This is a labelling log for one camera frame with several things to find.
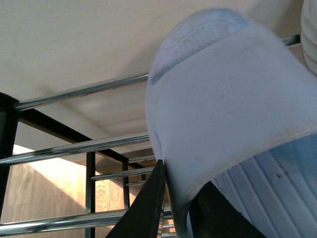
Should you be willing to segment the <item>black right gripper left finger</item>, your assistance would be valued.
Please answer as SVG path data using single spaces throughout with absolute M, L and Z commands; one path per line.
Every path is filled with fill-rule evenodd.
M 133 204 L 107 235 L 108 238 L 160 238 L 163 221 L 166 172 L 157 163 Z

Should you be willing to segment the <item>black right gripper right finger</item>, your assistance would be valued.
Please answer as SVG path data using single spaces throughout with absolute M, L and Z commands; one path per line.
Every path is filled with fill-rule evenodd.
M 192 200 L 189 216 L 195 238 L 263 238 L 209 181 Z

